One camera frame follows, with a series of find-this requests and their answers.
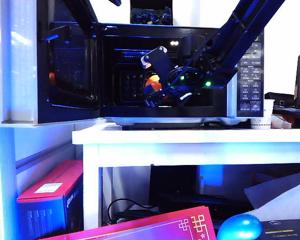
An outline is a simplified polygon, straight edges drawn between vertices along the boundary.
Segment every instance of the red box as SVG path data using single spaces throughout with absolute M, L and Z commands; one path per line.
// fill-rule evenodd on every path
M 17 198 L 20 239 L 83 230 L 83 161 L 65 160 Z
M 216 235 L 209 209 L 199 206 L 46 238 L 46 240 L 106 240 L 108 238 L 113 240 L 216 240 Z

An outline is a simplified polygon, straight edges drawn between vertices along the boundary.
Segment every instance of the open microwave door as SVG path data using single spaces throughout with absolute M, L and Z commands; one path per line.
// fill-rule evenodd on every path
M 98 21 L 90 2 L 3 0 L 0 9 L 0 123 L 98 118 L 97 46 L 87 34 Z

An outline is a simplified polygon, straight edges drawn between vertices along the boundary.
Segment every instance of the white table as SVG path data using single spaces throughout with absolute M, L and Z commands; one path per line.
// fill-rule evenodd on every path
M 300 129 L 122 130 L 101 122 L 73 131 L 72 143 L 83 145 L 85 230 L 101 225 L 103 167 L 300 163 Z

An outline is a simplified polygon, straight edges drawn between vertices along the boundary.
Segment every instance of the white cup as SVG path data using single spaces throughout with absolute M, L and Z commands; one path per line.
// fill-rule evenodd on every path
M 265 99 L 263 102 L 263 117 L 261 118 L 251 118 L 251 128 L 252 129 L 270 129 L 271 128 L 271 115 L 274 109 L 273 99 Z

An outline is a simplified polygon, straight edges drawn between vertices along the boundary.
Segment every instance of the computer mouse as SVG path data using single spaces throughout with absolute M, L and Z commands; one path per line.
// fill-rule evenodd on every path
M 259 219 L 243 213 L 225 220 L 217 233 L 216 240 L 255 240 L 262 232 Z

